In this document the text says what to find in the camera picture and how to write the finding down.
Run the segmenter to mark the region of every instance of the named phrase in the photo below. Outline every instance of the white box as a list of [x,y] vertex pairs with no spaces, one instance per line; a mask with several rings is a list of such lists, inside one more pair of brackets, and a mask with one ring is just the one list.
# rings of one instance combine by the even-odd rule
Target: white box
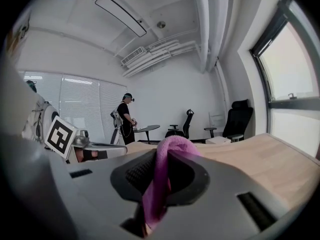
[[224,144],[224,143],[231,143],[231,139],[217,136],[217,137],[209,138],[205,140],[205,144]]

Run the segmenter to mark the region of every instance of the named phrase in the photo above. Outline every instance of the light wood tabletop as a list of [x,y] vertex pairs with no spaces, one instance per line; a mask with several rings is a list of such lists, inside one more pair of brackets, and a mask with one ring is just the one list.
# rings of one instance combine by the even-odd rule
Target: light wood tabletop
[[[239,168],[289,208],[307,201],[320,179],[320,162],[267,133],[227,144],[195,144],[206,158]],[[127,154],[157,146],[133,142]]]

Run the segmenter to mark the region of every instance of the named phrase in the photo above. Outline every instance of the window frame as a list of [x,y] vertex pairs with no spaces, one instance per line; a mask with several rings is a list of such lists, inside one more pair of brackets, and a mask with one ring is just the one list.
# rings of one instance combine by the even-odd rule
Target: window frame
[[261,37],[258,39],[257,43],[254,45],[254,47],[249,50],[256,64],[262,82],[267,109],[267,133],[271,132],[271,109],[320,111],[320,97],[272,100],[271,87],[268,81],[268,76],[260,60],[260,56],[263,54],[263,52],[271,45],[273,40],[277,38],[278,34],[285,27],[285,25],[287,23],[290,23],[298,33],[310,56],[318,89],[320,90],[320,56],[317,53],[317,49],[308,32],[299,22],[294,13],[289,9],[291,1],[292,0],[282,0],[278,2],[278,8],[270,23],[266,27]]

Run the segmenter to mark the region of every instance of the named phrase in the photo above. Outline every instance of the chair headrest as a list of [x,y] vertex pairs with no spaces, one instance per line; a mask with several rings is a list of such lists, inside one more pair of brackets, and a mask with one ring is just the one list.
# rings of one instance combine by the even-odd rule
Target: chair headrest
[[248,108],[248,99],[245,100],[238,100],[232,103],[232,108],[233,109],[240,109],[240,108]]
[[189,109],[189,110],[186,112],[186,114],[189,116],[190,114],[194,114],[194,112],[193,112],[191,109]]

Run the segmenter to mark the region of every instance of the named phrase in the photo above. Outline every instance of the window blinds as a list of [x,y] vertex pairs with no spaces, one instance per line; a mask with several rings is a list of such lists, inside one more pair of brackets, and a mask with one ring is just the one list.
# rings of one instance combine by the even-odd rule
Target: window blinds
[[88,130],[90,141],[111,142],[118,107],[127,87],[74,75],[21,71],[24,81],[36,81],[37,93],[50,102],[62,119]]
[[87,129],[93,142],[105,142],[99,102],[99,81],[64,75],[60,116],[77,128]]
[[26,71],[23,80],[36,82],[36,92],[59,112],[59,95],[62,80],[61,74]]

